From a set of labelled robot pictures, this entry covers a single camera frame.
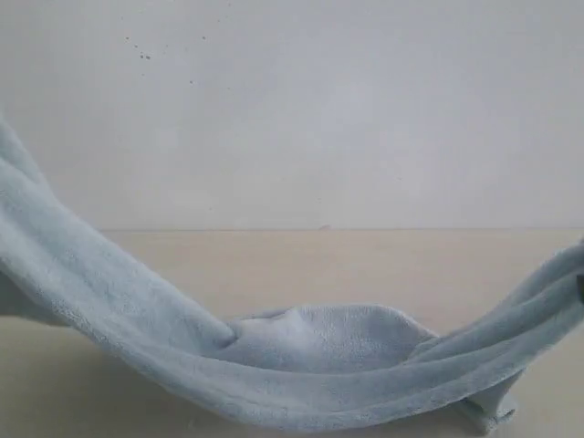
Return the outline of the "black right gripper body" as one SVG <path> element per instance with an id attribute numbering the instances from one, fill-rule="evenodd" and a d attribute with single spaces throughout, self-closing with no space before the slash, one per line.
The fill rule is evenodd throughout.
<path id="1" fill-rule="evenodd" d="M 577 275 L 576 281 L 577 281 L 577 287 L 578 287 L 579 300 L 581 303 L 584 303 L 584 276 Z"/>

